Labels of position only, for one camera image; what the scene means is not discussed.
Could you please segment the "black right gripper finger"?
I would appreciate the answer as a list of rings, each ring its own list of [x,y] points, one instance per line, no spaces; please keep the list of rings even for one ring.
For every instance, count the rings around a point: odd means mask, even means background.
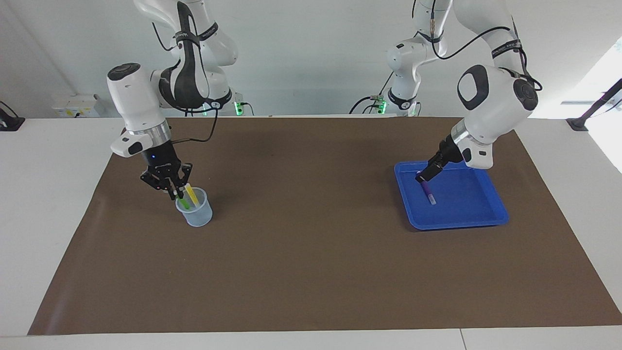
[[[149,171],[144,171],[141,175],[141,180],[157,191],[164,191],[168,193],[171,200],[175,200],[177,198],[177,188],[171,183],[169,178],[160,179]]]
[[[177,170],[177,193],[183,193],[185,186],[188,184],[193,164],[180,163]]]

